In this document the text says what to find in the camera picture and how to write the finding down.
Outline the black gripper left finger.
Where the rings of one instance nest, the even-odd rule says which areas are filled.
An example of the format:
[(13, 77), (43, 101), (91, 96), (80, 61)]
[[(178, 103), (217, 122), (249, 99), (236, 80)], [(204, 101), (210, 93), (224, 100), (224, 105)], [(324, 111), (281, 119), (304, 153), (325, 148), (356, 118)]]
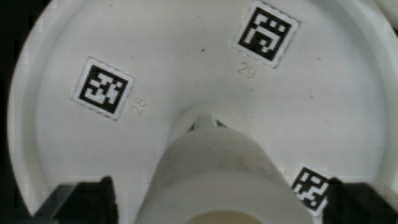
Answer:
[(112, 177), (61, 184), (32, 219), (34, 224), (119, 224)]

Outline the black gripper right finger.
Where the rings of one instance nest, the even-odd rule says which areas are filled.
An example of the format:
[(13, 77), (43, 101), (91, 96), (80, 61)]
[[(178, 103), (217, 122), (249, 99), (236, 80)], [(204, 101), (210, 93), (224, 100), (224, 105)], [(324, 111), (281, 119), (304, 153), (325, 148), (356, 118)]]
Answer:
[(398, 211), (364, 182), (329, 180), (324, 224), (398, 224)]

